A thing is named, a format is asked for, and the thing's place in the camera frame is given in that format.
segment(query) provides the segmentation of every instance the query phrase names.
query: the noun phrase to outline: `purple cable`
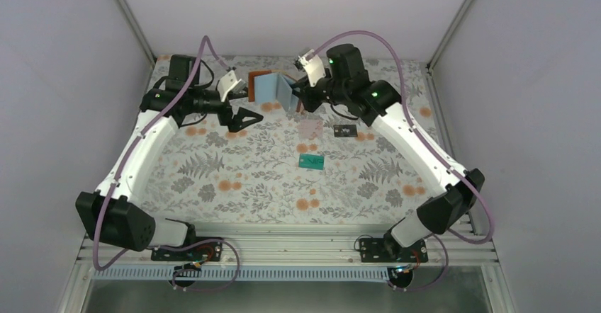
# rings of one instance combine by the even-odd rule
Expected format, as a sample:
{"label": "purple cable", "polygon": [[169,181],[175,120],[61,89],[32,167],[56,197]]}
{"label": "purple cable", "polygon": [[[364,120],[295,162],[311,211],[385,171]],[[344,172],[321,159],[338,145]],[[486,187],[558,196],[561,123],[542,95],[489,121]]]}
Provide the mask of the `purple cable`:
{"label": "purple cable", "polygon": [[439,283],[440,280],[442,280],[444,278],[444,276],[446,276],[446,274],[449,272],[449,251],[447,251],[446,247],[442,243],[442,240],[438,236],[432,235],[432,237],[434,237],[436,240],[438,240],[438,243],[440,244],[440,246],[442,247],[442,251],[444,252],[444,266],[442,266],[442,272],[440,272],[440,275],[438,275],[438,278],[436,278],[436,280],[432,281],[431,283],[429,283],[427,285],[423,285],[421,287],[401,288],[401,289],[397,288],[389,280],[387,280],[386,282],[388,283],[389,286],[391,286],[393,288],[393,290],[399,289],[400,291],[403,291],[403,292],[418,292],[421,290],[427,290],[428,288],[431,288],[431,287],[435,286],[437,283]]}
{"label": "purple cable", "polygon": [[[318,54],[319,52],[321,52],[326,47],[330,46],[336,40],[339,40],[340,38],[347,37],[348,35],[367,35],[369,37],[375,38],[375,39],[379,40],[382,44],[384,44],[384,46],[386,46],[386,48],[388,49],[388,51],[391,53],[391,55],[393,56],[393,59],[395,61],[395,64],[396,64],[396,69],[398,70],[398,78],[400,80],[400,97],[401,97],[401,99],[403,101],[401,103],[401,105],[403,106],[403,112],[405,114],[405,117],[407,118],[407,122],[409,123],[409,126],[412,127],[414,125],[414,122],[411,119],[411,115],[410,115],[410,112],[409,112],[409,106],[407,105],[407,90],[406,90],[406,86],[405,86],[405,79],[403,78],[403,68],[400,65],[400,59],[398,58],[395,50],[393,49],[393,47],[390,44],[388,44],[388,42],[384,38],[380,37],[379,35],[377,35],[377,34],[375,34],[373,32],[365,31],[365,30],[354,30],[354,31],[348,31],[348,32],[345,32],[345,33],[340,33],[339,35],[336,35],[332,39],[330,39],[327,42],[323,43],[323,45],[319,46],[313,52],[312,55],[307,56],[307,59],[313,58],[316,54]],[[436,159],[447,170],[450,170],[453,173],[453,175],[455,175],[459,180],[461,180],[461,182],[463,182],[468,187],[468,189],[475,195],[475,197],[482,204],[482,207],[484,208],[484,213],[486,213],[486,217],[488,218],[489,229],[488,229],[488,233],[486,234],[486,237],[484,237],[484,239],[481,239],[481,240],[472,240],[472,239],[469,239],[467,237],[464,237],[463,235],[460,235],[458,232],[456,232],[456,231],[454,231],[454,230],[452,230],[450,228],[449,228],[449,232],[451,232],[456,237],[458,237],[461,240],[463,240],[465,242],[468,242],[470,244],[485,244],[485,243],[489,242],[493,238],[493,234],[495,232],[495,220],[493,219],[493,216],[490,213],[490,210],[488,208],[488,205],[486,204],[486,201],[484,201],[484,199],[482,198],[482,195],[480,195],[480,192],[463,175],[461,175],[455,169],[451,168],[451,165],[446,161],[446,159],[444,157],[442,157],[440,154],[438,154],[436,152],[436,150],[434,150],[434,147],[432,145],[430,145],[430,143],[426,140],[426,138],[422,135],[422,133],[419,130],[413,130],[413,132],[415,133],[415,135],[417,136],[417,138],[421,141],[421,143],[423,143],[424,147],[426,147],[426,149],[428,149],[428,151],[434,157],[436,157]]]}
{"label": "purple cable", "polygon": [[113,263],[115,263],[115,261],[117,261],[117,259],[119,259],[126,251],[128,251],[127,249],[123,249],[117,255],[115,255],[108,263],[106,263],[106,265],[104,265],[104,266],[101,266],[101,264],[99,262],[98,251],[99,251],[99,244],[100,244],[100,231],[102,229],[102,223],[104,222],[104,215],[106,214],[106,208],[108,207],[108,204],[111,201],[111,197],[113,196],[113,193],[115,192],[115,188],[117,187],[117,182],[118,182],[119,178],[121,177],[121,173],[123,172],[123,169],[125,168],[125,164],[127,164],[131,154],[133,153],[133,150],[136,148],[137,144],[140,143],[140,140],[142,139],[142,137],[144,135],[146,135],[146,132],[148,132],[150,130],[150,128],[153,125],[155,125],[155,123],[158,122],[165,113],[167,113],[169,110],[171,110],[171,108],[173,108],[173,106],[179,101],[179,99],[182,96],[184,96],[184,94],[186,93],[186,90],[188,89],[188,87],[190,87],[190,84],[192,84],[192,80],[194,79],[194,76],[196,75],[196,71],[198,71],[198,69],[200,68],[201,57],[203,55],[203,51],[204,51],[204,47],[205,47],[206,43],[209,46],[209,50],[213,53],[213,56],[219,61],[219,63],[222,64],[222,66],[225,65],[226,67],[228,67],[217,56],[217,54],[215,53],[215,50],[213,49],[213,46],[210,43],[209,38],[205,35],[201,41],[201,46],[198,48],[198,55],[196,55],[196,60],[194,60],[194,65],[192,66],[192,71],[190,72],[190,75],[188,76],[186,83],[184,83],[184,86],[177,93],[177,95],[172,99],[172,101],[169,102],[169,104],[160,113],[158,113],[150,122],[148,122],[148,124],[146,124],[146,126],[144,126],[142,131],[140,131],[140,136],[137,136],[132,141],[132,144],[128,147],[128,149],[125,151],[125,154],[123,155],[123,158],[119,162],[119,165],[117,166],[117,170],[115,171],[115,176],[113,178],[113,182],[111,183],[111,186],[108,187],[108,191],[106,192],[106,195],[104,196],[104,201],[102,202],[102,206],[100,208],[100,213],[98,215],[98,220],[96,221],[96,228],[94,230],[94,249],[92,250],[92,263],[94,264],[94,268],[98,271],[104,271],[108,267],[111,267],[111,265]]}
{"label": "purple cable", "polygon": [[238,255],[238,252],[236,251],[236,248],[234,248],[234,246],[232,246],[231,243],[225,241],[225,240],[220,240],[220,239],[206,239],[203,241],[199,241],[196,242],[194,244],[191,244],[190,246],[185,246],[185,247],[181,247],[181,248],[175,248],[175,247],[171,247],[171,246],[159,246],[158,248],[160,249],[164,249],[166,251],[187,251],[188,249],[192,249],[195,248],[197,246],[200,246],[202,244],[208,244],[211,242],[220,242],[228,247],[230,247],[230,249],[232,249],[232,251],[234,252],[234,255],[236,256],[236,271],[234,272],[234,276],[233,278],[230,279],[230,281],[228,281],[226,284],[224,284],[223,286],[220,287],[216,287],[216,288],[199,288],[199,289],[194,289],[194,288],[182,288],[178,285],[175,284],[175,278],[177,278],[178,275],[185,273],[186,271],[194,271],[194,269],[181,269],[177,272],[175,272],[173,274],[173,278],[171,280],[171,284],[173,285],[174,288],[176,287],[180,287],[182,288],[184,291],[186,290],[190,290],[192,292],[219,292],[221,290],[224,290],[225,288],[230,287],[234,281],[236,281],[236,279],[238,278],[238,275],[240,274],[240,255]]}

